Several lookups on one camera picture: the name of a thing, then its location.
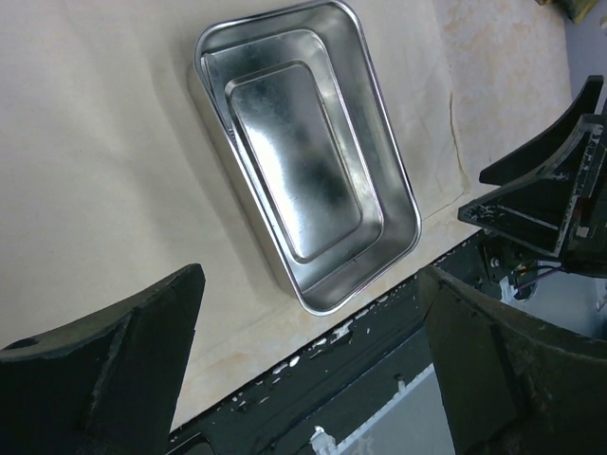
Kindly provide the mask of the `steel instrument tray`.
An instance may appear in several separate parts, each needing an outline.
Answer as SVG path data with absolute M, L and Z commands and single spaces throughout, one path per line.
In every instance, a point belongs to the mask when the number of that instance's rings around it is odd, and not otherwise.
M 349 5 L 206 28 L 188 88 L 276 282 L 306 312 L 338 311 L 414 250 L 420 211 Z

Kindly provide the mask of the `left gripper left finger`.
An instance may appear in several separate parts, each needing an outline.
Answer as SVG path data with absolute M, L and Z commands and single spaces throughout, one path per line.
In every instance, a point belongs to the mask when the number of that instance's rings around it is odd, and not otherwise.
M 4 347 L 2 453 L 164 453 L 204 288 L 202 266 L 188 264 Z

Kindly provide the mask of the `beige cloth wrap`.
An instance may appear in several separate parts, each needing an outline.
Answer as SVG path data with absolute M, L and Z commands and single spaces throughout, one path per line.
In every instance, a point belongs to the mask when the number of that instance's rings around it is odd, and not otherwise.
M 127 298 L 186 264 L 207 279 L 182 425 L 469 236 L 459 121 L 431 1 L 355 1 L 423 218 L 407 258 L 316 318 L 272 278 L 193 106 L 202 31 L 276 1 L 1 5 L 1 342 Z

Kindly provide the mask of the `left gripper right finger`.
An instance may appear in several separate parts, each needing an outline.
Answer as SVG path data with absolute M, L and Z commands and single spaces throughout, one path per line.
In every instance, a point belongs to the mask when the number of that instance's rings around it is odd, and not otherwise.
M 420 311 L 458 454 L 603 454 L 606 343 L 429 265 Z

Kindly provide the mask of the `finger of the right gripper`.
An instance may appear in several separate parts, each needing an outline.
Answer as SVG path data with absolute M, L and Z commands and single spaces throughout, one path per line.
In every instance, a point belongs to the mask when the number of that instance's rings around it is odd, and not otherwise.
M 557 258 L 576 204 L 592 194 L 605 158 L 606 117 L 583 115 L 547 159 L 461 207 L 458 219 Z
M 505 185 L 544 163 L 573 132 L 582 115 L 595 113 L 603 84 L 603 76 L 589 76 L 571 105 L 552 125 L 484 168 L 479 174 L 479 182 Z

